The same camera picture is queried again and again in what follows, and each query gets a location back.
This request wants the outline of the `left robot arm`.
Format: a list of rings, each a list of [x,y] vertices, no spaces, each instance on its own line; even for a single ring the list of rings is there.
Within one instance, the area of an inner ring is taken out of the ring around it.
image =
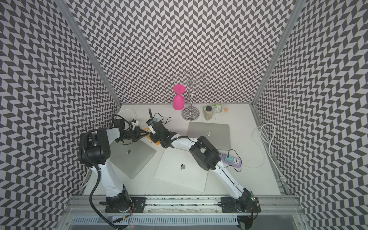
[[[81,164],[97,174],[97,183],[103,185],[107,212],[132,211],[134,202],[113,167],[134,179],[156,153],[141,140],[148,134],[136,120],[128,122],[119,115],[114,116],[109,128],[81,134],[77,156]]]

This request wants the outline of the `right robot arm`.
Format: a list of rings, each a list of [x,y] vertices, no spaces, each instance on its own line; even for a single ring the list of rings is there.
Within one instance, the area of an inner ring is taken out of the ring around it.
[[[188,151],[202,169],[214,173],[232,198],[236,211],[261,212],[257,197],[254,197],[248,189],[238,183],[230,174],[221,160],[219,151],[206,137],[189,138],[182,136],[169,131],[161,121],[154,122],[152,118],[146,124],[150,129],[149,136],[154,143],[159,142],[165,149],[173,148]]]

